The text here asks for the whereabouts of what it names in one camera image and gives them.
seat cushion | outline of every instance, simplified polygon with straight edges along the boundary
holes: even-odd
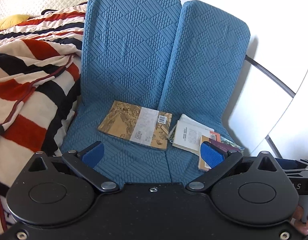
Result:
[[[238,79],[250,39],[246,23],[201,1],[184,3],[158,110],[182,114],[231,139],[222,114]],[[171,145],[166,158],[173,182],[202,174],[198,156]]]
[[[89,0],[82,49],[82,102],[62,151],[97,140],[95,167],[124,182],[171,182],[165,152],[97,130],[114,100],[157,109],[175,40],[180,0]]]

seat backrest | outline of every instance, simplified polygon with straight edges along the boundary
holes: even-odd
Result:
[[[181,7],[180,0],[89,0],[83,103],[119,100],[157,109]]]
[[[201,1],[184,3],[158,110],[194,118],[229,137],[222,113],[250,39],[240,19]]]

screw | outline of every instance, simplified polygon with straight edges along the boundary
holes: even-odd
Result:
[[[204,184],[199,181],[194,181],[189,184],[190,189],[202,189],[204,188]]]
[[[158,191],[158,188],[157,187],[151,187],[149,189],[150,192],[157,192]]]
[[[290,238],[290,233],[289,232],[283,232],[281,235],[280,235],[280,239],[281,240],[288,240]]]
[[[17,238],[18,238],[19,240],[26,240],[26,239],[27,239],[27,235],[26,235],[25,232],[18,232],[18,233],[17,233]]]
[[[116,183],[115,182],[112,182],[112,181],[106,181],[106,182],[103,182],[100,187],[102,189],[106,189],[106,190],[111,190],[111,189],[114,189],[116,188]]]

book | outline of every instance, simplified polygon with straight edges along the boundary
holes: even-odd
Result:
[[[201,136],[210,137],[212,135],[214,138],[220,138],[220,135],[207,129],[207,126],[197,125],[196,123],[196,121],[178,120],[172,145],[199,156]]]
[[[199,126],[199,127],[202,127],[202,128],[204,128],[204,129],[207,129],[207,130],[210,130],[210,131],[214,132],[214,129],[213,129],[213,128],[210,128],[210,127],[208,127],[208,126],[206,126],[206,125],[203,125],[203,124],[201,124],[201,123],[199,123],[199,122],[193,120],[192,118],[188,117],[188,116],[185,115],[185,114],[182,114],[182,115],[181,115],[179,121],[187,122],[187,123],[189,123],[189,124],[196,125],[196,126]],[[177,125],[174,125],[174,127],[171,129],[171,131],[169,132],[168,137],[167,137],[168,140],[169,140],[171,143],[173,143],[173,141],[174,141],[176,126],[177,126]]]
[[[217,148],[221,149],[222,151],[224,152],[227,152],[228,150],[237,150],[238,152],[242,152],[240,147],[237,146],[235,143],[225,139],[227,142],[230,142],[228,144],[225,144],[222,142],[222,136],[219,136],[217,137],[218,140],[213,140],[209,137],[206,137],[206,136],[202,136],[201,137],[201,140],[200,140],[200,145],[203,143],[203,142],[210,142],[211,144],[213,144],[214,146],[216,146]],[[203,170],[203,171],[209,171],[211,169],[211,167],[202,159],[201,157],[201,153],[199,154],[199,160],[198,160],[198,168],[200,170]]]
[[[98,130],[147,146],[166,149],[172,114],[114,101]]]

barcode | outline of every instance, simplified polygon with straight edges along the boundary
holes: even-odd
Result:
[[[164,115],[159,115],[158,116],[158,122],[159,123],[166,124],[166,121],[167,121],[167,117],[166,116],[164,116]]]

